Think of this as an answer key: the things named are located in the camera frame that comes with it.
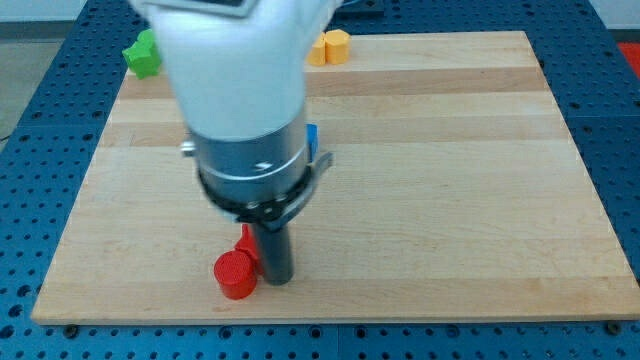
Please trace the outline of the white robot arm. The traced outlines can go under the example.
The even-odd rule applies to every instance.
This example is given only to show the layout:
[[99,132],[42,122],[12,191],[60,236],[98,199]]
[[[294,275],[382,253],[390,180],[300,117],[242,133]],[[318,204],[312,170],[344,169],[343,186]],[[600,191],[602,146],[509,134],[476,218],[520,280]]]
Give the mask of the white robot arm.
[[305,59],[341,0],[132,0],[153,30],[211,201],[277,228],[314,192]]

